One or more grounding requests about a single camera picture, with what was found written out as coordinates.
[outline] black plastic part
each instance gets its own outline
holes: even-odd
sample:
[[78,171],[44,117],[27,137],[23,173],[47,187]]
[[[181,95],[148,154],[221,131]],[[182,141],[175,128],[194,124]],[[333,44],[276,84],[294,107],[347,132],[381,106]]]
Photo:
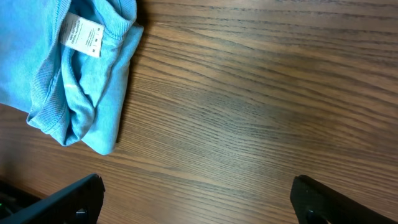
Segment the black plastic part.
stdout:
[[94,224],[100,215],[104,192],[101,177],[91,174],[1,220],[0,224]]
[[306,175],[294,179],[290,201],[300,224],[398,224]]

